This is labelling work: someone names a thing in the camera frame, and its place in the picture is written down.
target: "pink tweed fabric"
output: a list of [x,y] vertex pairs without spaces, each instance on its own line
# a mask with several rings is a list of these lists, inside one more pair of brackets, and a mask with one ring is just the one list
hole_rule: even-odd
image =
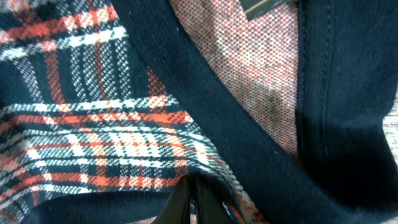
[[210,67],[246,111],[297,156],[297,8],[284,4],[248,22],[239,0],[171,0]]

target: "textile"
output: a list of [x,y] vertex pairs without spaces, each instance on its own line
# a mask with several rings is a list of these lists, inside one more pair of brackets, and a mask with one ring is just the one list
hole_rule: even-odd
[[245,220],[257,215],[109,1],[3,1],[0,11],[1,223],[65,195],[170,192],[187,174],[224,183]]
[[303,166],[347,206],[393,210],[398,169],[382,121],[398,84],[398,48],[392,47],[398,42],[391,36],[398,2],[301,6],[297,133]]
[[283,4],[249,22],[239,0],[170,2],[225,87],[284,151],[297,158],[297,6]]

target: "tartan pattern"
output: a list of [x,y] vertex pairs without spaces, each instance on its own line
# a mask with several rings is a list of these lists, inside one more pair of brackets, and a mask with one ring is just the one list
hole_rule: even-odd
[[0,223],[68,194],[170,192],[187,174],[224,184],[240,222],[264,222],[109,0],[8,0],[0,13]]

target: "stitched seam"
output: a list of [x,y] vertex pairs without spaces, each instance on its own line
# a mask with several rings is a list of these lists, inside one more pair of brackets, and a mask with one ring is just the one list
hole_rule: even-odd
[[330,51],[330,32],[331,32],[331,19],[330,19],[330,0],[327,2],[327,25],[326,25],[326,41],[325,41],[325,58],[323,61],[323,75],[322,75],[322,85],[321,85],[321,98],[320,98],[320,114],[319,114],[319,120],[318,120],[318,125],[319,125],[319,131],[320,131],[320,140],[321,140],[321,150],[323,152],[323,156],[325,159],[328,159],[328,152],[325,147],[325,135],[324,135],[324,128],[323,128],[323,120],[325,119],[324,117],[324,107],[326,107],[325,103],[325,84],[326,84],[326,75],[328,71],[328,59],[329,59],[329,51]]
[[305,51],[305,48],[306,48],[306,41],[307,41],[307,38],[306,38],[306,32],[307,32],[307,28],[306,28],[306,26],[305,26],[305,8],[304,8],[304,2],[301,2],[301,7],[302,7],[302,27],[303,27],[303,33],[302,33],[302,35],[303,35],[303,47],[302,47],[302,68],[301,68],[301,71],[300,71],[300,81],[301,81],[301,93],[302,93],[302,97],[301,97],[301,102],[300,102],[300,107],[301,107],[301,110],[302,110],[302,112],[303,112],[303,110],[304,110],[304,90],[305,90],[305,79],[304,79],[304,76],[305,76],[305,74],[304,74],[304,67],[305,67],[305,56],[306,56],[306,51]]

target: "plaid fabric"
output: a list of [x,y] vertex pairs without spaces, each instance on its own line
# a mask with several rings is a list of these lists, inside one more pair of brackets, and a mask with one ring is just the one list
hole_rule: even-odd
[[235,214],[263,222],[108,0],[9,0],[0,13],[0,223],[63,195],[170,192],[187,174],[218,180]]

